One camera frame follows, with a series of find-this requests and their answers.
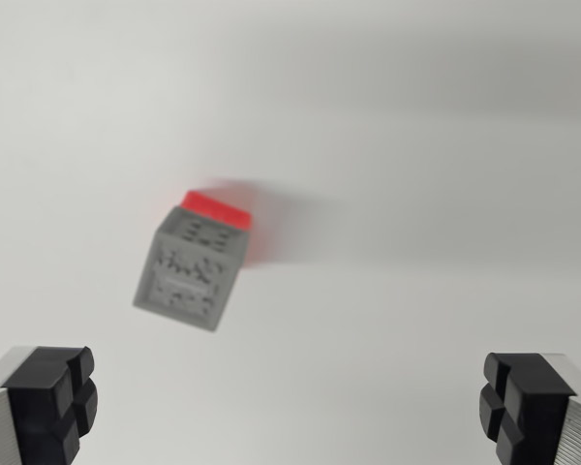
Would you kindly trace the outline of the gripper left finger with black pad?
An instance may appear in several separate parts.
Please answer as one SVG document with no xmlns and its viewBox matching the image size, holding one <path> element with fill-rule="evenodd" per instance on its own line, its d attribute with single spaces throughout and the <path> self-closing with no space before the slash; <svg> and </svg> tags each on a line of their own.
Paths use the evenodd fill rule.
<svg viewBox="0 0 581 465">
<path fill-rule="evenodd" d="M 16 346 L 0 358 L 0 465 L 67 465 L 93 427 L 90 348 Z"/>
</svg>

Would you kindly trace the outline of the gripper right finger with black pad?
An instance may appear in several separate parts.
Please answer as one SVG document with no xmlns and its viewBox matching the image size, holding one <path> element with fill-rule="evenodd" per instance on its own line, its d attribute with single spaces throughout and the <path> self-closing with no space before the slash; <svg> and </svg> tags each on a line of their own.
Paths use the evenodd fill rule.
<svg viewBox="0 0 581 465">
<path fill-rule="evenodd" d="M 581 370 L 563 354 L 490 353 L 479 419 L 504 465 L 581 465 Z"/>
</svg>

